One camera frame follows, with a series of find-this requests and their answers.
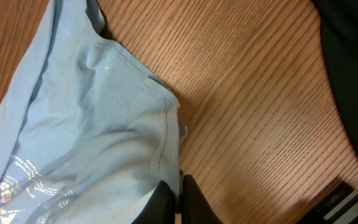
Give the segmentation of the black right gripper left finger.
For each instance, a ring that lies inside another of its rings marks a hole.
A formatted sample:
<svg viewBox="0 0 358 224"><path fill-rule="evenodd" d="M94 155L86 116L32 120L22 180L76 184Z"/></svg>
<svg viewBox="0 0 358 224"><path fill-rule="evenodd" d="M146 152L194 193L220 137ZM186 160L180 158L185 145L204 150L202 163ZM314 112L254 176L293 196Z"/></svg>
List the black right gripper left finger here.
<svg viewBox="0 0 358 224"><path fill-rule="evenodd" d="M160 181L149 201L132 224L174 224L175 199L168 184Z"/></svg>

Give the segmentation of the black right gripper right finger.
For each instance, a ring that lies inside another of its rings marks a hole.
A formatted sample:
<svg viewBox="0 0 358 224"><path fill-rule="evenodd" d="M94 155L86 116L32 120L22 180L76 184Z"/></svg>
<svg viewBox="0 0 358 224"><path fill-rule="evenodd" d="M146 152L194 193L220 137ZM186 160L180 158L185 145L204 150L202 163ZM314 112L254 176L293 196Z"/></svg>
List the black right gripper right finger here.
<svg viewBox="0 0 358 224"><path fill-rule="evenodd" d="M182 224L223 224L190 174L183 178L181 200Z"/></svg>

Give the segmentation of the light blue printed t-shirt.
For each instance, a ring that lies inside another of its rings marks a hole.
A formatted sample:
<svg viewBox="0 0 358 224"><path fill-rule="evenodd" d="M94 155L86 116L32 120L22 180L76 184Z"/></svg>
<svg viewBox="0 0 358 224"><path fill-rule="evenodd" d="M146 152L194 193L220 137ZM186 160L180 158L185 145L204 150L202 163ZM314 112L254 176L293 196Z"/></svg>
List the light blue printed t-shirt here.
<svg viewBox="0 0 358 224"><path fill-rule="evenodd" d="M95 1L50 1L0 104L0 223L131 223L180 194L179 102L100 33Z"/></svg>

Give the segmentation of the black folded garment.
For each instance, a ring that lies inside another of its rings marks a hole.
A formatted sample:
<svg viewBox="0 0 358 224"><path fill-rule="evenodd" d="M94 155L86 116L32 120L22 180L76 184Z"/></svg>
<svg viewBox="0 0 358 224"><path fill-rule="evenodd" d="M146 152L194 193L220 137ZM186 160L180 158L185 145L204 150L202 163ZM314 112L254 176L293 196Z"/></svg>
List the black folded garment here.
<svg viewBox="0 0 358 224"><path fill-rule="evenodd" d="M314 0L321 47L341 121L358 156L358 0Z"/></svg>

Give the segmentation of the black table edge rail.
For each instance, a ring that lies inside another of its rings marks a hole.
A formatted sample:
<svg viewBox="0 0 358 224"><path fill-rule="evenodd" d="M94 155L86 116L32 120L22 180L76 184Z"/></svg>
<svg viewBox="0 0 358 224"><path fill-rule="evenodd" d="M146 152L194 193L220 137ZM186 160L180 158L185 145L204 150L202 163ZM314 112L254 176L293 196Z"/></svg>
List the black table edge rail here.
<svg viewBox="0 0 358 224"><path fill-rule="evenodd" d="M298 224L358 224L358 191L345 183L339 185Z"/></svg>

